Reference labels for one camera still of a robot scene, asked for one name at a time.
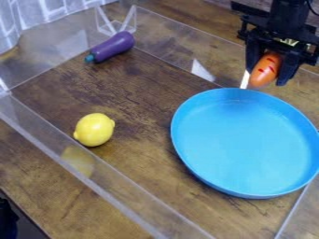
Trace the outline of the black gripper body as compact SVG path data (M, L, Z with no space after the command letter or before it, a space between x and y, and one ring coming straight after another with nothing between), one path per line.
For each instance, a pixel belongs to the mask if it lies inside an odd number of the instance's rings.
M238 37L258 40L266 49L286 54L297 51L300 63L317 65L319 59L319 36L317 28L308 24L309 14L317 13L312 0L273 0L269 17L244 14Z

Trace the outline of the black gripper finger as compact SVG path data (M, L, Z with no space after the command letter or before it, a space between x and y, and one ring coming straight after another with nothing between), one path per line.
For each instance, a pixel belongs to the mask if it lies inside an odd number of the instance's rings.
M296 72L300 68L301 55L297 51L290 51L282 60L282 65L280 69L280 75L277 79L277 86L285 86L290 79L294 77Z
M246 47L246 69L253 72L254 67L265 54L265 45L258 40L249 40Z

